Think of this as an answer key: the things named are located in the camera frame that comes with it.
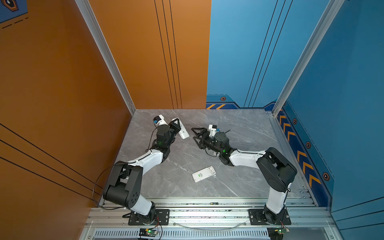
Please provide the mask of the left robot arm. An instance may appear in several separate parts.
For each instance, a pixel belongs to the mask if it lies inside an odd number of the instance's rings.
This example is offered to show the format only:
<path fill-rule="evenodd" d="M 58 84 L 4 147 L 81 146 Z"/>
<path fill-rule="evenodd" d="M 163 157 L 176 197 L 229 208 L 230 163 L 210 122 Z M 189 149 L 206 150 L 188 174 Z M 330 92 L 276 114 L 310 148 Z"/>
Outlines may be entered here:
<path fill-rule="evenodd" d="M 154 118 L 157 136 L 147 152 L 135 160 L 119 161 L 112 166 L 103 191 L 103 199 L 129 209 L 140 222 L 149 225 L 156 218 L 156 205 L 141 195 L 143 176 L 152 168 L 163 163 L 170 154 L 176 135 L 186 129 L 179 118 L 166 123 L 162 115 Z"/>

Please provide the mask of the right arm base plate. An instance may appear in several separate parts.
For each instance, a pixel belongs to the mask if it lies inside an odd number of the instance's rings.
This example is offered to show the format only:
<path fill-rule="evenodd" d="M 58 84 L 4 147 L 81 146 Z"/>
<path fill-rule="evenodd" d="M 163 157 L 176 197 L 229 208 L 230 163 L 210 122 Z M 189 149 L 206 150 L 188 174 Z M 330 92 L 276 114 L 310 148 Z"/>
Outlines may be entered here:
<path fill-rule="evenodd" d="M 283 208 L 280 213 L 275 214 L 268 209 L 249 209 L 249 220 L 251 225 L 284 225 L 292 224 L 288 210 Z"/>

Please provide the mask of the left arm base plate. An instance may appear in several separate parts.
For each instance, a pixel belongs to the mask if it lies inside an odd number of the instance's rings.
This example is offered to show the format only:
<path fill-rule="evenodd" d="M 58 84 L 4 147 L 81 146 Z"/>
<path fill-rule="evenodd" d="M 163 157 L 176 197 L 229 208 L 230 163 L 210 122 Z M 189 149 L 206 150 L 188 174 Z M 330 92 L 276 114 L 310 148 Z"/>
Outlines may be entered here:
<path fill-rule="evenodd" d="M 129 226 L 154 226 L 160 224 L 162 226 L 167 226 L 170 219 L 170 210 L 169 209 L 155 209 L 151 211 L 148 215 L 144 216 L 138 213 L 131 214 L 128 225 Z"/>

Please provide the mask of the white TCL remote control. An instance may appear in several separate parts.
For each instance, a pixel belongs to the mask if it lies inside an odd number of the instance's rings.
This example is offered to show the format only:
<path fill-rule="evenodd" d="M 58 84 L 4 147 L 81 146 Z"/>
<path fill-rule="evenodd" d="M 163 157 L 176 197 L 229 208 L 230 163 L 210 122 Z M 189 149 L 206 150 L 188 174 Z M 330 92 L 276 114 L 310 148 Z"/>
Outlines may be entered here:
<path fill-rule="evenodd" d="M 216 171 L 213 166 L 209 166 L 192 174 L 195 183 L 205 180 L 214 175 L 216 175 Z"/>

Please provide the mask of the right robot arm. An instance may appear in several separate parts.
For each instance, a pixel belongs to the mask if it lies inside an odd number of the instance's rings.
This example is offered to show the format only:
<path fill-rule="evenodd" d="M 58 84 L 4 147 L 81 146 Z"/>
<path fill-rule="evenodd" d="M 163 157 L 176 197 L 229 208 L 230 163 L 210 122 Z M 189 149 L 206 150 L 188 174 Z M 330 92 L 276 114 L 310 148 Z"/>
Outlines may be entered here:
<path fill-rule="evenodd" d="M 216 125 L 209 128 L 191 128 L 194 141 L 202 150 L 212 150 L 222 164 L 230 167 L 249 167 L 260 170 L 270 186 L 267 203 L 262 210 L 249 210 L 252 225 L 291 225 L 286 199 L 298 171 L 276 148 L 265 151 L 241 151 L 230 146 L 225 132 Z"/>

